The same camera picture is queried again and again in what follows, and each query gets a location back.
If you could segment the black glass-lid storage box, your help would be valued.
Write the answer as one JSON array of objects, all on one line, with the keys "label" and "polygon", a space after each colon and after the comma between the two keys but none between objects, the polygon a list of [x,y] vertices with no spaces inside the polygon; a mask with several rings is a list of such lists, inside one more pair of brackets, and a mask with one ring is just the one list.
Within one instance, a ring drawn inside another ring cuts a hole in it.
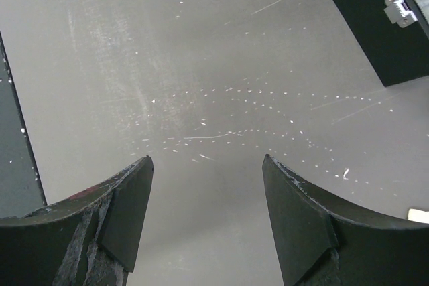
[{"label": "black glass-lid storage box", "polygon": [[428,21],[415,0],[333,0],[384,86],[428,75]]}]

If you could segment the beige cloth in pile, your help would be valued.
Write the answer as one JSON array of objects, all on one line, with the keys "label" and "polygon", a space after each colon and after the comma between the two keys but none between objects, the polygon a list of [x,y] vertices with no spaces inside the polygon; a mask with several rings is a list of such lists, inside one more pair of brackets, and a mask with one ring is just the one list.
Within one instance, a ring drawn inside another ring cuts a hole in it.
[{"label": "beige cloth in pile", "polygon": [[429,211],[410,208],[408,210],[407,219],[412,222],[429,223]]}]

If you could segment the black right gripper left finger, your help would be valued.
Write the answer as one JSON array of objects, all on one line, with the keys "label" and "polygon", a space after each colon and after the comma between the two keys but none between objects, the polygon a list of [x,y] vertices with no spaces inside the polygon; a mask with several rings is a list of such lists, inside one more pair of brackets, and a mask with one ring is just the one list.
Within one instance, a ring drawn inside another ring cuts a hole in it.
[{"label": "black right gripper left finger", "polygon": [[153,176],[145,156],[60,202],[1,219],[1,284],[125,285]]}]

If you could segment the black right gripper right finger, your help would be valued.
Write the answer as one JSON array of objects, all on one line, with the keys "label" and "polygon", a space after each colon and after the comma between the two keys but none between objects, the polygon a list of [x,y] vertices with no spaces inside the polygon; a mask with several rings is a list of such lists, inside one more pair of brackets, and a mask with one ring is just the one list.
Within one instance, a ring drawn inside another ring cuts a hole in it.
[{"label": "black right gripper right finger", "polygon": [[345,200],[266,155],[265,196],[285,285],[427,285],[428,225]]}]

